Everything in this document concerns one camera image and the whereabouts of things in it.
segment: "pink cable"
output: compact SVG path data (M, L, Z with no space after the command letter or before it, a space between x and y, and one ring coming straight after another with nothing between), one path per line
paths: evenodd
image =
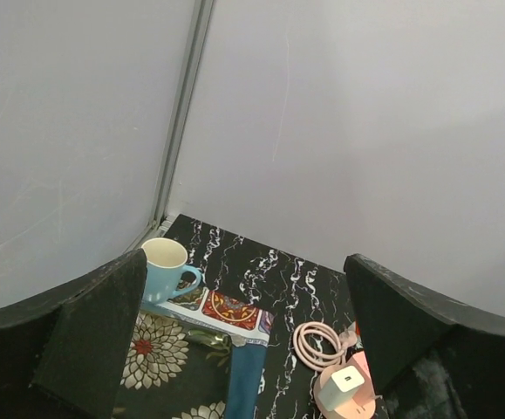
M307 334L317 334L326 338L336 350L335 354L324 354L311 347L306 341ZM307 367L314 371L322 372L326 367L331 365L345 364L345 352L347 347L354 345L354 341L350 341L348 333L338 335L335 331L319 321L309 321L303 323L293 333L293 346L298 358L304 362Z

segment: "white power adapter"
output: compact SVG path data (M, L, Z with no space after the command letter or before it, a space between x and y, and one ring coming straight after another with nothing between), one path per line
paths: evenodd
M354 366L345 367L330 376L320 389L318 400L327 411L331 412L350 401L363 384L365 378Z

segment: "white wall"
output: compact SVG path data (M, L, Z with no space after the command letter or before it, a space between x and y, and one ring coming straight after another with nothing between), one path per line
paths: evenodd
M169 211L505 315L505 0L218 0Z
M193 7L0 0L0 307L145 229Z

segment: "table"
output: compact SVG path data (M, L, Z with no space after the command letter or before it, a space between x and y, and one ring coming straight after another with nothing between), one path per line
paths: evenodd
M187 248L188 263L202 269L209 288L275 314L256 418L321 417L312 396L317 373L294 355L291 337L305 321L338 332L354 321L344 273L184 215L165 237ZM381 400L374 417L387 418Z

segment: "mug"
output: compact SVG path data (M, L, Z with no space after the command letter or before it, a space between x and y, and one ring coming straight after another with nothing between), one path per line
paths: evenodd
M159 304L168 299L180 297L191 292L201 282L201 273L193 266L187 265L188 253L182 244L170 238L152 238L141 248L147 257L147 279L144 289L145 301ZM182 273L192 272L195 280L191 286L177 290Z

